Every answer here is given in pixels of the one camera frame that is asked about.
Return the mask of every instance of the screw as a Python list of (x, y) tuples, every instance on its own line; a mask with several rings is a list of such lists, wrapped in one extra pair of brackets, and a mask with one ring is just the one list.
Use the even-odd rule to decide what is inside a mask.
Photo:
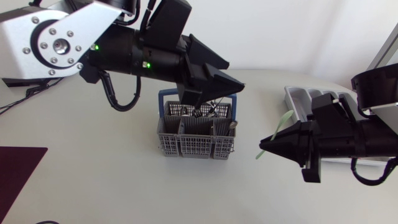
[(37, 17), (32, 17), (32, 22), (33, 22), (34, 24), (38, 24), (40, 21), (39, 21), (39, 18), (37, 18)]
[(51, 58), (51, 63), (57, 63), (58, 59), (57, 58)]
[(29, 54), (30, 53), (30, 49), (25, 47), (24, 49), (22, 49), (24, 54)]
[(42, 48), (42, 49), (47, 49), (47, 47), (49, 47), (49, 45), (47, 45), (47, 43), (41, 43), (40, 44), (40, 47)]
[(51, 34), (51, 35), (57, 34), (57, 30), (54, 29), (54, 28), (51, 28), (51, 29), (50, 29), (50, 34)]

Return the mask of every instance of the white table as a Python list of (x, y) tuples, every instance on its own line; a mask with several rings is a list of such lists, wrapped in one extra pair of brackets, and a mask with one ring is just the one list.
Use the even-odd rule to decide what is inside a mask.
[[(343, 87), (273, 70), (227, 73), (246, 83), (238, 95), (236, 152), (227, 161), (168, 158), (159, 151), (157, 93), (173, 83), (143, 79), (137, 106), (120, 113), (100, 83), (74, 76), (0, 116), (0, 145), (49, 148), (4, 223), (396, 220), (398, 171), (367, 187), (348, 164), (323, 162), (322, 183), (308, 184), (295, 162), (271, 153), (255, 160), (260, 140), (287, 111), (284, 86)], [(113, 75), (113, 82), (122, 103), (131, 100), (135, 79)], [(24, 90), (0, 86), (0, 105), (22, 98)], [(382, 168), (359, 166), (358, 172), (376, 178)]]

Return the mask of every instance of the black cable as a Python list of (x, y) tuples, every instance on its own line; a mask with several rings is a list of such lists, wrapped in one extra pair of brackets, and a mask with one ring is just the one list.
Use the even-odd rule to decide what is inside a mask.
[(31, 88), (31, 89), (36, 89), (37, 91), (35, 91), (35, 92), (32, 92), (31, 89), (28, 89), (28, 90), (26, 91), (27, 94), (26, 94), (25, 98), (23, 98), (23, 99), (21, 99), (21, 100), (18, 100), (18, 101), (15, 101), (15, 102), (13, 102), (13, 103), (10, 103), (10, 104), (8, 104), (8, 105), (6, 105), (6, 106), (0, 107), (0, 110), (3, 110), (2, 112), (0, 112), (0, 115), (2, 115), (2, 114), (4, 114), (5, 112), (9, 111), (9, 110), (10, 110), (11, 108), (13, 108), (14, 106), (17, 106), (18, 104), (23, 103), (25, 100), (28, 100), (29, 98), (31, 98), (31, 97), (33, 97), (33, 96), (39, 94), (39, 93), (42, 93), (43, 91), (48, 90), (49, 88), (51, 88), (51, 87), (57, 85), (57, 84), (60, 83), (60, 81), (62, 81), (62, 80), (63, 80), (63, 78), (60, 78), (59, 80), (57, 80), (55, 83), (53, 83), (53, 84), (51, 84), (51, 85), (48, 85), (48, 84), (47, 84), (47, 85), (45, 85), (45, 86), (39, 86), (39, 87), (41, 87), (40, 90), (37, 89), (38, 87)]
[(386, 164), (386, 168), (384, 168), (384, 173), (383, 175), (378, 178), (377, 180), (369, 180), (365, 179), (364, 177), (361, 177), (357, 172), (356, 172), (356, 161), (357, 158), (353, 158), (351, 160), (351, 170), (353, 171), (353, 174), (357, 180), (359, 180), (362, 184), (368, 185), (368, 186), (377, 186), (381, 183), (383, 183), (387, 177), (391, 174), (391, 172), (394, 170), (394, 168), (398, 165), (398, 157), (395, 157), (393, 159), (388, 160)]
[(118, 103), (118, 100), (116, 99), (116, 95), (113, 90), (113, 85), (112, 85), (112, 81), (111, 81), (111, 77), (109, 76), (109, 73), (106, 73), (105, 71), (100, 71), (98, 75), (99, 75), (99, 77), (102, 81), (102, 84), (104, 86), (106, 97), (107, 97), (109, 103), (111, 104), (111, 106), (115, 110), (120, 111), (120, 112), (125, 112), (125, 111), (131, 110), (136, 105), (136, 103), (138, 102), (138, 99), (140, 97), (139, 95), (141, 94), (141, 77), (140, 76), (137, 76), (137, 87), (136, 87), (136, 93), (134, 94), (134, 98), (128, 105), (122, 106)]
[(137, 22), (137, 20), (139, 18), (140, 10), (141, 10), (141, 0), (137, 0), (136, 15), (134, 16), (134, 18), (132, 20), (130, 20), (130, 21), (116, 21), (116, 24), (117, 25), (122, 25), (122, 26), (132, 25), (133, 23)]
[(154, 9), (155, 4), (156, 4), (156, 0), (149, 0), (148, 8), (145, 11), (144, 17), (142, 18), (142, 21), (141, 21), (141, 26), (140, 26), (141, 33), (144, 33), (146, 31), (146, 27), (148, 25), (148, 20), (149, 20), (152, 10)]
[(70, 7), (72, 8), (73, 12), (77, 11), (77, 7), (75, 2), (73, 0), (66, 0), (67, 3), (69, 3)]
[(358, 106), (358, 113), (364, 118), (369, 118), (369, 119), (375, 118), (374, 115), (366, 115), (365, 113), (363, 113), (363, 111), (359, 108), (359, 106)]

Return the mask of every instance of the white surface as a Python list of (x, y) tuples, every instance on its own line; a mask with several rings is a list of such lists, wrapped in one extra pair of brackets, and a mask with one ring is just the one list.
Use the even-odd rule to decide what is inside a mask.
[[(384, 184), (367, 187), (348, 164), (323, 162), (322, 183), (308, 184), (292, 161), (270, 153), (255, 160), (260, 140), (273, 134), (287, 111), (286, 85), (342, 87), (286, 72), (227, 73), (246, 83), (238, 95), (236, 152), (227, 161), (168, 158), (158, 150), (157, 92), (172, 83), (143, 79), (137, 106), (120, 113), (100, 83), (74, 76), (0, 116), (1, 145), (49, 148), (4, 224), (396, 220), (397, 171)], [(113, 83), (122, 103), (132, 98), (134, 77), (113, 75)], [(25, 88), (0, 84), (0, 105), (24, 94)], [(359, 166), (358, 172), (378, 178), (382, 168)]]
[[(1, 1), (0, 11), (29, 1)], [(188, 1), (193, 10), (184, 34), (194, 34), (231, 68), (290, 70), (347, 87), (398, 22), (396, 0)], [(142, 0), (142, 12), (147, 2)]]

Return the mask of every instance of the metal frame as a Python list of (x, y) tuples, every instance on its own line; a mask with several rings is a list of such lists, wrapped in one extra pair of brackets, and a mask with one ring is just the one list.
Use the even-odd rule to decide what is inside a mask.
[(391, 65), (398, 62), (398, 24), (392, 30), (379, 53), (373, 59), (367, 70)]

